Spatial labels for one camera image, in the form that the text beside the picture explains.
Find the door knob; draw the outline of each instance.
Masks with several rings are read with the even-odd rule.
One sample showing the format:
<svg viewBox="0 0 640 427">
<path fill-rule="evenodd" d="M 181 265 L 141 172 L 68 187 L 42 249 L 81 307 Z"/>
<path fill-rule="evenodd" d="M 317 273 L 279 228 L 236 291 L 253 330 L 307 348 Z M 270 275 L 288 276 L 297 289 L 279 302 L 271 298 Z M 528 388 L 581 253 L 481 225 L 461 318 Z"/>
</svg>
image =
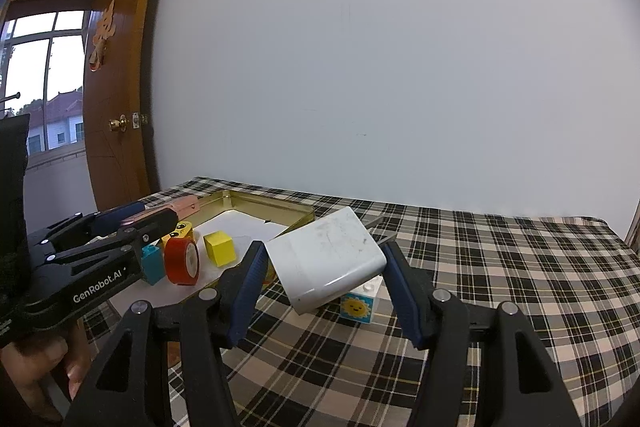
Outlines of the door knob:
<svg viewBox="0 0 640 427">
<path fill-rule="evenodd" d="M 121 114 L 119 120 L 109 121 L 109 129 L 112 131 L 125 132 L 127 130 L 128 124 L 129 124 L 129 120 L 127 120 L 127 117 Z"/>
</svg>

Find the window sill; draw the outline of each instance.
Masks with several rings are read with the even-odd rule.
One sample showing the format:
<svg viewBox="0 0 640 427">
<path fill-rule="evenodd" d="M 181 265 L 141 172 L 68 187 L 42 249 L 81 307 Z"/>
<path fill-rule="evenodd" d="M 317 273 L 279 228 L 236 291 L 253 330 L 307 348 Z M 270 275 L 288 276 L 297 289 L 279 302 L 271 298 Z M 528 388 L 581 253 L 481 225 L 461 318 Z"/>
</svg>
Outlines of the window sill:
<svg viewBox="0 0 640 427">
<path fill-rule="evenodd" d="M 62 145 L 56 149 L 38 152 L 29 156 L 27 161 L 27 172 L 35 169 L 47 167 L 52 163 L 62 162 L 72 157 L 78 157 L 84 154 L 84 140 L 76 143 Z"/>
</svg>

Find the yellow cube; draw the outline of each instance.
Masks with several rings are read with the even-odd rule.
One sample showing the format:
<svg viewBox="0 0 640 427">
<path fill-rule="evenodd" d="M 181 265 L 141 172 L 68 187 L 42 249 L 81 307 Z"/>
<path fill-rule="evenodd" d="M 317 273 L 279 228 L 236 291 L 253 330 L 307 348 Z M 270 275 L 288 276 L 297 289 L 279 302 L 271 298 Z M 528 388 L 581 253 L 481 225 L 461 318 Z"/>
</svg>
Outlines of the yellow cube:
<svg viewBox="0 0 640 427">
<path fill-rule="evenodd" d="M 172 237 L 189 237 L 193 239 L 193 225 L 189 221 L 179 221 L 172 233 L 162 236 L 162 249 L 166 246 L 166 242 Z"/>
<path fill-rule="evenodd" d="M 208 233 L 203 239 L 204 246 L 207 248 L 207 255 L 216 266 L 224 266 L 236 260 L 234 241 L 222 230 Z"/>
</svg>

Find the checkered fabric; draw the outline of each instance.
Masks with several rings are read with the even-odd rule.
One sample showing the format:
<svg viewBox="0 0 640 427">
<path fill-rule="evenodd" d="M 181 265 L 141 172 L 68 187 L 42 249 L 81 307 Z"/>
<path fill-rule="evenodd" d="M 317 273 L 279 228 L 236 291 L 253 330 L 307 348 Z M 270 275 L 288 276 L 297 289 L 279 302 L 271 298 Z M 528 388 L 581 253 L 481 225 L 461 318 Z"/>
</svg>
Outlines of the checkered fabric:
<svg viewBox="0 0 640 427">
<path fill-rule="evenodd" d="M 317 217 L 347 205 L 366 220 L 382 214 L 374 236 L 398 232 L 410 265 L 433 273 L 436 287 L 471 303 L 520 305 L 586 426 L 603 425 L 638 376 L 640 260 L 603 221 L 450 212 L 200 177 L 145 203 L 223 189 L 310 204 Z M 298 315 L 282 286 L 269 286 L 246 338 L 223 354 L 242 424 L 403 427 L 426 352 L 402 337 L 384 285 L 379 297 L 373 323 L 365 325 L 340 318 L 335 301 Z M 86 318 L 97 344 L 115 319 L 106 305 Z M 478 347 L 470 347 L 461 426 L 474 423 L 479 359 Z M 187 425 L 179 364 L 170 386 L 174 420 Z"/>
</svg>

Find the pink object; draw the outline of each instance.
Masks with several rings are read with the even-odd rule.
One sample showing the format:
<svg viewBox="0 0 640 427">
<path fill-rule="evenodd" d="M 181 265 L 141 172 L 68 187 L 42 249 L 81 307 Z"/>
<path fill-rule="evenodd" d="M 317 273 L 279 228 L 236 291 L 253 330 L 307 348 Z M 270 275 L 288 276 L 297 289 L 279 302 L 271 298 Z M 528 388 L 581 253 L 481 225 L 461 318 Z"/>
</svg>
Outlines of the pink object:
<svg viewBox="0 0 640 427">
<path fill-rule="evenodd" d="M 200 209 L 200 204 L 198 203 L 197 196 L 184 196 L 182 198 L 176 198 L 175 200 L 168 201 L 167 203 L 163 203 L 160 206 L 154 206 L 153 208 L 149 208 L 147 210 L 143 210 L 138 214 L 135 214 L 131 217 L 127 217 L 124 219 L 120 225 L 121 227 L 126 227 L 127 225 L 131 225 L 135 221 L 142 219 L 143 217 L 150 216 L 151 214 L 155 214 L 158 210 L 162 210 L 164 208 L 172 209 L 176 214 L 178 214 L 178 220 L 181 221 L 185 217 L 191 216 L 191 214 L 197 212 Z"/>
</svg>

